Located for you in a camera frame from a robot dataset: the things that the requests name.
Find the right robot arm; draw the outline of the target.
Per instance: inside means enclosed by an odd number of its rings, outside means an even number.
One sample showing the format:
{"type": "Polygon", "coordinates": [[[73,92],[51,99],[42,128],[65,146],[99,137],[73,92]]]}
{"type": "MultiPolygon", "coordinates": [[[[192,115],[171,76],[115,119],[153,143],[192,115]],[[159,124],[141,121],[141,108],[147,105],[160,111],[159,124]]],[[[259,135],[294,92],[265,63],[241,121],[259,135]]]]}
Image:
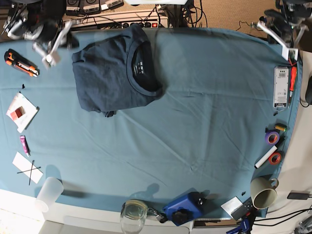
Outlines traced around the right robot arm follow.
{"type": "Polygon", "coordinates": [[[77,48],[72,35],[72,21],[64,23],[64,0],[11,0],[3,31],[14,40],[33,41],[46,53],[60,48],[77,48]]]}

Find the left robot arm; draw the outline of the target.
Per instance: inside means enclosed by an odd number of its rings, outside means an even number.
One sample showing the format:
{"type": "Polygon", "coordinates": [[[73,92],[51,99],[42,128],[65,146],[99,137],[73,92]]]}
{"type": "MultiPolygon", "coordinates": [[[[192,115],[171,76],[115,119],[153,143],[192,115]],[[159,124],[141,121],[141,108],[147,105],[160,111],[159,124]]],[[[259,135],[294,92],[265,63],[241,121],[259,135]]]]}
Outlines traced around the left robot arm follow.
{"type": "MultiPolygon", "coordinates": [[[[119,6],[116,0],[113,3],[100,4],[95,10],[84,9],[81,0],[74,1],[74,4],[77,6],[66,10],[66,15],[69,17],[94,18],[103,11],[119,6]]],[[[196,7],[192,0],[186,1],[184,5],[156,5],[152,10],[157,14],[160,11],[164,11],[169,21],[173,21],[174,27],[180,27],[184,23],[194,27],[201,21],[201,18],[207,17],[202,7],[196,7]]],[[[269,30],[267,33],[269,43],[277,43],[273,37],[273,33],[276,33],[287,45],[295,48],[299,45],[304,33],[309,31],[304,21],[311,16],[312,2],[310,0],[276,0],[275,9],[265,10],[257,23],[245,22],[245,24],[257,31],[263,31],[262,28],[265,26],[269,30]]]]}

